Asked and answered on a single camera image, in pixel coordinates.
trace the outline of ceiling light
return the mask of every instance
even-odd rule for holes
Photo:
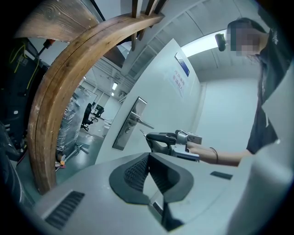
[[[210,50],[217,47],[217,42],[215,40],[216,34],[226,35],[226,29],[219,32],[215,32],[204,37],[201,37],[193,42],[188,43],[182,47],[184,54],[189,57],[205,50]]]
[[[114,83],[113,86],[112,86],[112,90],[115,90],[117,86],[118,86],[118,84]]]

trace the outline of plastic-wrapped item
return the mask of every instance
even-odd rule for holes
[[[57,154],[62,152],[62,154],[68,155],[74,150],[89,98],[89,92],[82,86],[78,86],[74,91],[60,125],[56,147]]]

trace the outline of office chair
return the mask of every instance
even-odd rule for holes
[[[91,107],[92,105],[89,103],[87,108],[86,108],[86,111],[84,113],[84,118],[83,118],[83,121],[82,121],[82,124],[81,124],[81,128],[84,128],[86,131],[89,131],[89,126],[90,124],[93,123],[93,121],[90,121],[89,120],[89,115],[91,113]]]
[[[97,111],[97,113],[94,113],[95,117],[91,117],[91,120],[96,120],[96,122],[98,122],[98,118],[101,117],[101,114],[104,113],[104,108],[100,105],[97,105],[95,111]]]

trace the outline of door handle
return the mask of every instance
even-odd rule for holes
[[[132,119],[132,121],[134,121],[136,123],[139,123],[139,124],[142,124],[142,125],[144,125],[146,127],[149,127],[151,129],[154,129],[154,127],[152,125],[150,125],[149,123],[143,121],[141,119],[141,117],[139,115],[137,115],[136,113],[134,113],[134,112],[131,112],[130,118]]]

